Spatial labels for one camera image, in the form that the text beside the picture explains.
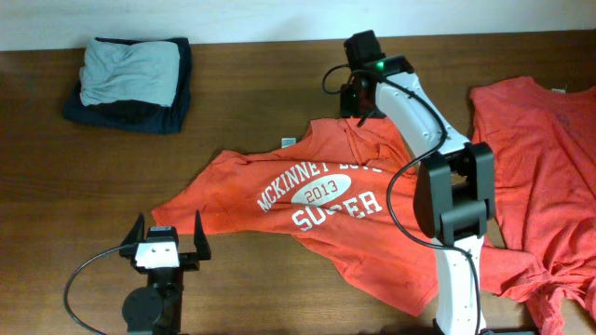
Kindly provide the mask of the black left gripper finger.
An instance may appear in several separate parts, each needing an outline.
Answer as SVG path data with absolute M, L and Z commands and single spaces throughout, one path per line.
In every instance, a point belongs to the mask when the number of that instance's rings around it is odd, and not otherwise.
M 123 246 L 133 246 L 138 244 L 139 242 L 143 241 L 144 237 L 144 223 L 145 219 L 142 213 L 140 213 L 132 225 L 131 229 L 123 239 L 121 243 L 121 247 Z
M 198 210 L 196 211 L 195 215 L 194 245 L 196 248 L 196 255 L 199 260 L 211 259 L 210 244 L 204 232 L 201 215 Z

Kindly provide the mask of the orange McKinney soccer t-shirt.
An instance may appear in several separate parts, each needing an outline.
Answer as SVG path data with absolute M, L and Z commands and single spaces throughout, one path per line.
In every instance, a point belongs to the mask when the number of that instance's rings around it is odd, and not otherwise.
M 209 235 L 287 234 L 332 261 L 343 279 L 410 315 L 437 295 L 432 250 L 413 215 L 416 177 L 393 123 L 318 119 L 301 141 L 264 154 L 223 151 L 193 182 L 152 212 L 181 234 L 201 215 Z

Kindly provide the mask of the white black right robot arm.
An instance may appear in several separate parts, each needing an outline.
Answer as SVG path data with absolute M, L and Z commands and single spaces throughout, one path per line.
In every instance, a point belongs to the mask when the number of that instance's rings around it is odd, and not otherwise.
M 342 115 L 388 118 L 412 155 L 398 173 L 417 170 L 413 212 L 423 236 L 398 228 L 435 252 L 439 306 L 432 332 L 490 333 L 481 309 L 481 249 L 495 216 L 492 149 L 454 129 L 413 66 L 402 55 L 384 53 L 374 31 L 353 34 L 344 51 L 350 75 L 337 92 Z

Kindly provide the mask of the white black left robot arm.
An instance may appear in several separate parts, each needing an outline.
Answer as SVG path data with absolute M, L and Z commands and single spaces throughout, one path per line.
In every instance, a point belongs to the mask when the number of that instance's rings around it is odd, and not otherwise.
M 146 285 L 130 292 L 122 305 L 128 334 L 179 334 L 182 327 L 183 277 L 211 259 L 200 214 L 195 215 L 192 252 L 179 251 L 175 227 L 144 228 L 140 215 L 121 243 L 119 255 L 146 276 Z

